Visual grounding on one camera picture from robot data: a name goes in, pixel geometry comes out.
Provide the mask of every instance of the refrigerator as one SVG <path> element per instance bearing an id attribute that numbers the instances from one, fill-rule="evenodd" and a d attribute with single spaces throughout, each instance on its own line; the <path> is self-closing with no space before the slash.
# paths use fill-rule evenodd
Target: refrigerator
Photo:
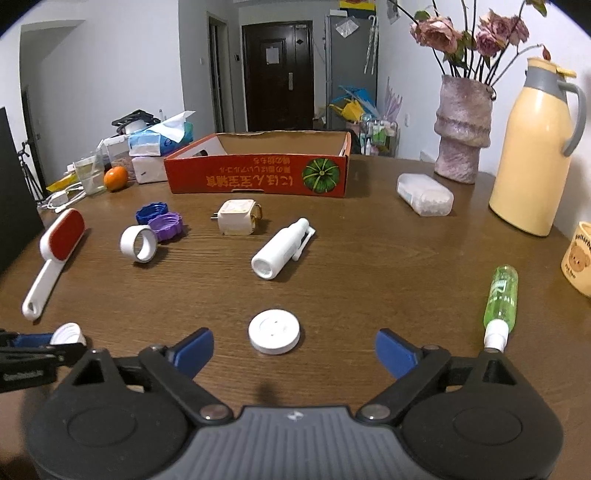
<path id="1" fill-rule="evenodd" d="M 374 103 L 378 90 L 377 60 L 373 75 L 371 73 L 372 60 L 370 60 L 367 74 L 363 73 L 372 21 L 355 18 L 359 28 L 347 38 L 343 38 L 336 30 L 337 24 L 343 19 L 344 17 L 327 16 L 324 26 L 326 39 L 326 129 L 333 131 L 345 129 L 345 120 L 328 107 L 333 99 L 345 94 L 339 85 L 365 88 Z"/>

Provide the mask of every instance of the orange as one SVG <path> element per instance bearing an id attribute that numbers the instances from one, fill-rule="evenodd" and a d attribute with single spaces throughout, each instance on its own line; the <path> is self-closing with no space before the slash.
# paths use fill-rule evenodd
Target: orange
<path id="1" fill-rule="evenodd" d="M 125 167 L 113 167 L 105 173 L 105 187 L 110 192 L 115 192 L 127 185 L 128 175 Z"/>

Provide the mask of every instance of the yellow thermos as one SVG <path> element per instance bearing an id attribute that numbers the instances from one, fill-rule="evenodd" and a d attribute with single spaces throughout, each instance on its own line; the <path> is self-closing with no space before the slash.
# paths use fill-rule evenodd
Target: yellow thermos
<path id="1" fill-rule="evenodd" d="M 575 72 L 532 58 L 525 86 L 509 116 L 491 209 L 528 233 L 550 233 L 569 172 L 570 156 L 587 120 L 585 93 L 564 81 Z M 579 97 L 573 129 L 566 92 Z"/>

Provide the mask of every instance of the pumpkin illustration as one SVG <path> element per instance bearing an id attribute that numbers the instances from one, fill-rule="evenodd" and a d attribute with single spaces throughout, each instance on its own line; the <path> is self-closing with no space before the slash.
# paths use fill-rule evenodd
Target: pumpkin illustration
<path id="1" fill-rule="evenodd" d="M 339 184 L 339 166 L 328 158 L 315 158 L 301 174 L 304 185 L 314 193 L 327 193 Z"/>

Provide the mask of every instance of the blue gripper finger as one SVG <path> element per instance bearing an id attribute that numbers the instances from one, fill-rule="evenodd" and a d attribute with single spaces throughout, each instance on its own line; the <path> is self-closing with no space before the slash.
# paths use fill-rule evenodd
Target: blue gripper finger
<path id="1" fill-rule="evenodd" d="M 19 335 L 11 343 L 14 348 L 37 348 L 49 345 L 53 333 L 30 333 Z"/>
<path id="2" fill-rule="evenodd" d="M 183 375 L 194 378 L 213 357 L 213 333 L 200 328 L 166 350 L 166 359 Z"/>
<path id="3" fill-rule="evenodd" d="M 392 330 L 383 328 L 375 337 L 375 353 L 380 363 L 399 379 L 418 365 L 423 353 Z"/>

